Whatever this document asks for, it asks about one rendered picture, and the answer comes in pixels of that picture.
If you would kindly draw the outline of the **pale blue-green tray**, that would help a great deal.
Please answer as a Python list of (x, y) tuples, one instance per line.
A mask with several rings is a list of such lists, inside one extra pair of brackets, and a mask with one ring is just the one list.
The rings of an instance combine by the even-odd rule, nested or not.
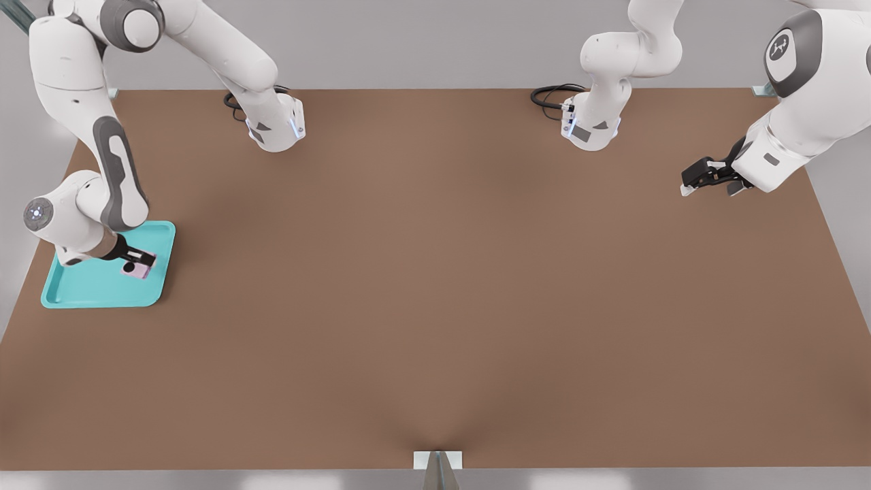
[(121, 259), (90, 259), (63, 267), (53, 258), (41, 304), (46, 309), (113, 309), (155, 304), (164, 289), (176, 227), (171, 221), (149, 220), (122, 235), (134, 248), (156, 255), (155, 265), (145, 279), (122, 273)]

